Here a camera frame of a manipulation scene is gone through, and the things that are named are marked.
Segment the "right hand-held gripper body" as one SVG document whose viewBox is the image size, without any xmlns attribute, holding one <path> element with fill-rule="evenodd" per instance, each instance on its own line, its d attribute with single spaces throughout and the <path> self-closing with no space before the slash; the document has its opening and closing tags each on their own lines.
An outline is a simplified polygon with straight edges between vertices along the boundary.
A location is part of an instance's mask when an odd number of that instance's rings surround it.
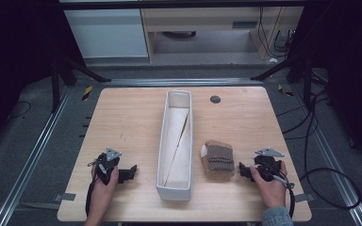
<svg viewBox="0 0 362 226">
<path fill-rule="evenodd" d="M 281 183 L 286 181 L 281 175 L 281 160 L 275 160 L 276 157 L 284 157 L 282 153 L 272 148 L 258 150 L 255 153 L 256 169 L 263 180 L 266 182 L 276 180 Z"/>
</svg>

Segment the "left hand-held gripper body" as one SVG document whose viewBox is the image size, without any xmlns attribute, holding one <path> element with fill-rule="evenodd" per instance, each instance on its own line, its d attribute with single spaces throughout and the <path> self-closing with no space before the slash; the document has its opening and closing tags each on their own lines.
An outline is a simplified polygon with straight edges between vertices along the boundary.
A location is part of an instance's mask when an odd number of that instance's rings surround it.
<svg viewBox="0 0 362 226">
<path fill-rule="evenodd" d="M 95 162 L 95 172 L 97 177 L 107 185 L 110 181 L 111 172 L 118 165 L 122 154 L 114 149 L 107 147 L 104 153 L 101 153 Z"/>
</svg>

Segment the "person's left hand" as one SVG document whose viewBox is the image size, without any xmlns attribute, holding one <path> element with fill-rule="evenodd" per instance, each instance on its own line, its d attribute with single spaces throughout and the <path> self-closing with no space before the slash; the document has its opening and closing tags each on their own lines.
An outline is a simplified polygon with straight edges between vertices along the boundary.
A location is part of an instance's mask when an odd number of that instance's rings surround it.
<svg viewBox="0 0 362 226">
<path fill-rule="evenodd" d="M 116 185 L 118 184 L 118 177 L 119 171 L 115 167 L 110 174 L 110 180 L 107 185 L 100 178 L 95 180 L 90 201 L 92 206 L 103 207 L 111 204 Z"/>
</svg>

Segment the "person's right hand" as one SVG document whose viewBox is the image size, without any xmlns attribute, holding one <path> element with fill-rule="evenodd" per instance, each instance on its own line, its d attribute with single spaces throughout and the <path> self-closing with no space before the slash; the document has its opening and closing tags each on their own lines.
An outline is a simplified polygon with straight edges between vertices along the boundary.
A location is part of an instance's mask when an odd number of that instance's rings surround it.
<svg viewBox="0 0 362 226">
<path fill-rule="evenodd" d="M 265 181 L 254 166 L 250 167 L 250 171 L 259 189 L 260 196 L 264 204 L 268 208 L 285 207 L 286 206 L 285 185 L 276 180 L 272 180 L 270 182 Z"/>
</svg>

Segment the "grey tape piece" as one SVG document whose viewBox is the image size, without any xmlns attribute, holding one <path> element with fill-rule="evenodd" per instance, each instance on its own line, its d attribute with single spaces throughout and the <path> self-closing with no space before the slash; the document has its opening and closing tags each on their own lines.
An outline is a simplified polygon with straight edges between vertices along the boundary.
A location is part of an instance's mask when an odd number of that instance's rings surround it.
<svg viewBox="0 0 362 226">
<path fill-rule="evenodd" d="M 73 201 L 75 199 L 76 194 L 74 193 L 61 193 L 57 194 L 54 198 L 55 202 L 61 201 Z"/>
<path fill-rule="evenodd" d="M 296 202 L 312 202 L 315 200 L 315 197 L 312 194 L 298 194 L 295 196 Z"/>
</svg>

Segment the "long white storage box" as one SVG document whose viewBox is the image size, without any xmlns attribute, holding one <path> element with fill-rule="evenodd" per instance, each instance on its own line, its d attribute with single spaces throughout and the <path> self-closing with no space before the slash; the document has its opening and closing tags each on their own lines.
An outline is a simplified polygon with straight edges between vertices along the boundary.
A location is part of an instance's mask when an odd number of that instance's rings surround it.
<svg viewBox="0 0 362 226">
<path fill-rule="evenodd" d="M 190 91 L 169 90 L 163 112 L 156 190 L 162 200 L 188 202 L 192 185 L 192 96 Z"/>
</svg>

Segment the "yellow and black tape strip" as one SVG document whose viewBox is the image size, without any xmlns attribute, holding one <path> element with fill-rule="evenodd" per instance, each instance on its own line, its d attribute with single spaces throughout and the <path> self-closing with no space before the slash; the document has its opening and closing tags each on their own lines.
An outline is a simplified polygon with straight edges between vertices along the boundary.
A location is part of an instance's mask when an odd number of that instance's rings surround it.
<svg viewBox="0 0 362 226">
<path fill-rule="evenodd" d="M 92 88 L 93 88 L 93 86 L 87 86 L 86 87 L 86 89 L 84 91 L 84 94 L 82 96 L 82 99 L 81 99 L 82 101 L 88 100 L 88 98 L 89 98 L 89 96 L 91 94 Z"/>
<path fill-rule="evenodd" d="M 277 89 L 280 93 L 282 93 L 283 95 L 286 95 L 288 97 L 292 97 L 294 96 L 294 93 L 292 91 L 285 91 L 282 85 L 277 85 Z"/>
</svg>

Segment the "black metal stand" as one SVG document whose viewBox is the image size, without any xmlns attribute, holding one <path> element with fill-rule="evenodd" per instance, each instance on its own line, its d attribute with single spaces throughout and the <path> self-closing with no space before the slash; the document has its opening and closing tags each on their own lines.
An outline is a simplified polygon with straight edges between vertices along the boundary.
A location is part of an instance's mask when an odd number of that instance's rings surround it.
<svg viewBox="0 0 362 226">
<path fill-rule="evenodd" d="M 59 78 L 62 78 L 66 86 L 73 86 L 76 83 L 76 78 L 73 70 L 77 70 L 99 83 L 110 82 L 110 79 L 98 75 L 93 71 L 90 71 L 86 66 L 82 66 L 80 63 L 77 63 L 76 61 L 70 59 L 69 57 L 65 56 L 59 49 L 55 48 L 53 51 L 53 61 L 50 66 L 53 95 L 53 113 L 58 110 L 60 105 Z"/>
<path fill-rule="evenodd" d="M 289 68 L 287 80 L 289 83 L 296 83 L 300 78 L 304 80 L 303 100 L 308 109 L 312 109 L 311 82 L 312 82 L 312 55 L 309 49 L 296 50 L 286 60 L 276 64 L 262 74 L 252 77 L 252 80 L 263 81 L 271 75 Z"/>
</svg>

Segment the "white cabinet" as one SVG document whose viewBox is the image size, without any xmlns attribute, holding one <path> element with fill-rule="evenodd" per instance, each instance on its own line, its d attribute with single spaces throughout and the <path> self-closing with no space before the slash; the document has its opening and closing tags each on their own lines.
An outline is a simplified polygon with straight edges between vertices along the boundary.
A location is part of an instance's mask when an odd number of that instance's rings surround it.
<svg viewBox="0 0 362 226">
<path fill-rule="evenodd" d="M 138 9 L 65 10 L 84 58 L 147 57 Z"/>
</svg>

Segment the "light wooden desk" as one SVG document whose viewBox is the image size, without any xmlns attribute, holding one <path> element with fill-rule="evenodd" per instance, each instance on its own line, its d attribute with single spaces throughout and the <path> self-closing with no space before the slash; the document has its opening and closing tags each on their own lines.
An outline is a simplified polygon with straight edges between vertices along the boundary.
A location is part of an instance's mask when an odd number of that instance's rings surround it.
<svg viewBox="0 0 362 226">
<path fill-rule="evenodd" d="M 161 8 L 140 11 L 148 44 L 153 53 L 152 34 L 208 30 L 249 30 L 260 59 L 270 57 L 279 30 L 295 30 L 303 7 L 259 8 Z"/>
</svg>

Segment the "silver floor rail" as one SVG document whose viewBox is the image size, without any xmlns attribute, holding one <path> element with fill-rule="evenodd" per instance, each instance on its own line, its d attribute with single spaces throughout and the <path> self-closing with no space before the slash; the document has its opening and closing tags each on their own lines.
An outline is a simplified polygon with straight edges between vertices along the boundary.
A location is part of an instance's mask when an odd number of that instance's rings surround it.
<svg viewBox="0 0 362 226">
<path fill-rule="evenodd" d="M 0 226 L 7 226 L 14 210 L 16 209 L 19 200 L 21 199 L 28 182 L 34 173 L 35 168 L 41 159 L 45 147 L 52 136 L 54 129 L 58 123 L 60 116 L 68 102 L 69 96 L 73 91 L 73 87 L 65 87 L 63 93 L 59 96 L 58 108 L 50 115 L 47 123 L 34 145 L 31 154 L 27 158 L 17 180 L 11 191 L 5 198 L 5 201 L 0 206 Z"/>
<path fill-rule="evenodd" d="M 229 86 L 259 86 L 262 82 L 249 77 L 242 78 L 141 78 L 141 79 L 111 79 L 104 82 L 112 87 L 229 87 Z"/>
<path fill-rule="evenodd" d="M 316 102 L 318 98 L 322 96 L 322 91 L 314 95 L 311 94 L 311 98 L 313 99 L 312 109 L 308 109 L 305 106 L 303 100 L 304 89 L 300 88 L 298 85 L 293 85 L 291 89 L 295 93 L 299 104 L 302 106 L 303 112 L 309 118 L 309 123 L 304 134 L 304 175 L 302 176 L 302 179 L 307 181 L 310 188 L 319 199 L 323 200 L 332 207 L 348 211 L 354 221 L 355 226 L 362 226 L 362 193 L 359 190 L 358 186 L 355 184 L 354 180 L 345 173 L 344 169 L 334 155 L 328 141 L 326 140 L 324 133 L 320 129 L 319 124 L 315 122 Z M 316 145 L 319 147 L 319 151 L 326 164 L 324 168 L 309 169 L 307 167 L 307 151 L 310 138 L 313 138 Z M 337 186 L 337 190 L 341 196 L 341 199 L 343 200 L 343 204 L 337 204 L 335 202 L 331 202 L 330 200 L 325 199 L 312 186 L 310 176 L 314 175 L 316 172 L 327 172 L 331 174 L 331 177 L 333 178 L 333 181 Z"/>
</svg>

